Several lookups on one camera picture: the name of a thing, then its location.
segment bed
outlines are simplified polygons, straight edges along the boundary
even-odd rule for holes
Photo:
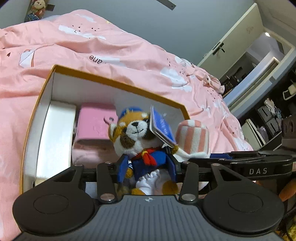
[[[0,29],[0,240],[19,234],[12,205],[20,194],[23,145],[41,87],[54,64],[134,85],[184,104],[210,132],[212,153],[251,150],[217,78],[185,59],[76,10]]]

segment red neckerchief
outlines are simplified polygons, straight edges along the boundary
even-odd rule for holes
[[[148,148],[148,149],[144,149],[141,153],[137,154],[136,156],[134,156],[131,160],[134,161],[136,159],[140,159],[143,158],[143,161],[145,163],[145,165],[147,166],[157,166],[156,160],[154,159],[153,156],[151,156],[150,154],[160,150],[161,148]]]

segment pink bedding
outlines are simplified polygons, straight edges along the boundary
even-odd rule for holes
[[[210,131],[212,152],[251,150],[222,101],[224,87],[201,68],[86,10],[0,29],[0,240],[19,229],[23,144],[39,91],[54,64],[135,85],[184,104]]]

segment pink pouch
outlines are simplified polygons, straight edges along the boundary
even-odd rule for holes
[[[95,168],[99,163],[116,162],[113,143],[108,137],[108,124],[117,122],[113,105],[84,103],[79,112],[76,137],[72,147],[73,164]]]

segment gray gripper base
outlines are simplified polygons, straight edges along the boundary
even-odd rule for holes
[[[275,233],[237,237],[211,226],[195,206],[173,196],[124,196],[103,205],[85,226],[60,236],[22,233],[16,241],[280,241]]]

